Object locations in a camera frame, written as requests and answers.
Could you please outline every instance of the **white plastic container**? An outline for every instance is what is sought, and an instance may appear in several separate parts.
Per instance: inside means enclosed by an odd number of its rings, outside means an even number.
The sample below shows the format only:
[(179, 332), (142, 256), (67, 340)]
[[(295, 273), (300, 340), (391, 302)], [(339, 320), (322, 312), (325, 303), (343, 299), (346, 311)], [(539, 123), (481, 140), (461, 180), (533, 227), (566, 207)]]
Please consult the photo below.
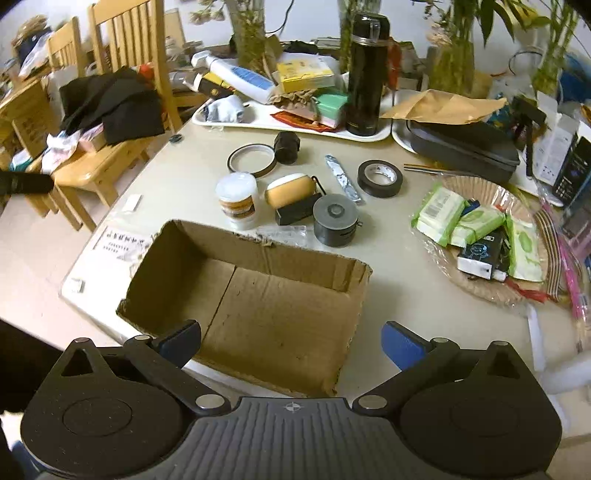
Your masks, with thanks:
[(217, 183), (216, 195), (233, 228), (250, 230), (256, 226), (258, 189), (254, 176), (244, 172), (230, 173)]
[(275, 94), (275, 84), (252, 70), (231, 65), (204, 50), (193, 55), (191, 64), (194, 68), (207, 67), (236, 90), (259, 103), (268, 104)]

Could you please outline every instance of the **open cardboard box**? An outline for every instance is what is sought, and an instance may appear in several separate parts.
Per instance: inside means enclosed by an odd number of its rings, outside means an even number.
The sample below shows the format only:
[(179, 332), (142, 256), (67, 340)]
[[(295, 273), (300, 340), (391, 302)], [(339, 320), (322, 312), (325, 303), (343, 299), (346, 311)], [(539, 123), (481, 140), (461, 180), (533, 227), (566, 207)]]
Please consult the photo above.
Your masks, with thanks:
[(195, 319), (200, 363), (288, 395), (322, 397), (335, 394), (370, 275), (359, 260), (173, 220), (117, 314), (154, 336)]

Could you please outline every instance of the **brown paper bag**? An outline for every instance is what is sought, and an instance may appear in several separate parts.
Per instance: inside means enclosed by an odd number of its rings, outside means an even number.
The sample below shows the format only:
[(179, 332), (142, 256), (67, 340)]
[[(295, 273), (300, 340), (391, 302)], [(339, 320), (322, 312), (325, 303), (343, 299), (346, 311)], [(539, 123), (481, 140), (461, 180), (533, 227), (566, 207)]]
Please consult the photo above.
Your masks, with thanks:
[(382, 118), (415, 120), (432, 124), (466, 125), (478, 122), (503, 108), (507, 99), (474, 100), (439, 90), (417, 92), (393, 106)]

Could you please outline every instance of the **barcode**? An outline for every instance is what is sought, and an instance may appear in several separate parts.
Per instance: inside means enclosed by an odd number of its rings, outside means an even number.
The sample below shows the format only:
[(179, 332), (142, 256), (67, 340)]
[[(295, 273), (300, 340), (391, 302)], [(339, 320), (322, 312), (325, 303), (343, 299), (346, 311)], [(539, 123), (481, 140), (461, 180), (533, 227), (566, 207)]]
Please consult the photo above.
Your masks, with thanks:
[(430, 218), (437, 218), (439, 212), (447, 202), (447, 199), (450, 196), (450, 192), (441, 192), (436, 197), (433, 197), (433, 201), (429, 204), (429, 206), (423, 212), (424, 215)]

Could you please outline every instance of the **yellow box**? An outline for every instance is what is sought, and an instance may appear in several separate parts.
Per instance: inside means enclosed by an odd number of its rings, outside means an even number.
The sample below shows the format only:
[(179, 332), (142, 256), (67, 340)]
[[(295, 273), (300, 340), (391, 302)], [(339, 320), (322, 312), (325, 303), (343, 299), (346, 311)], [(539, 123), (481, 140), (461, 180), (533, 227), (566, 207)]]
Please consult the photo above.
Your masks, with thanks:
[(277, 64), (284, 93), (335, 85), (335, 74), (322, 60), (297, 59)]

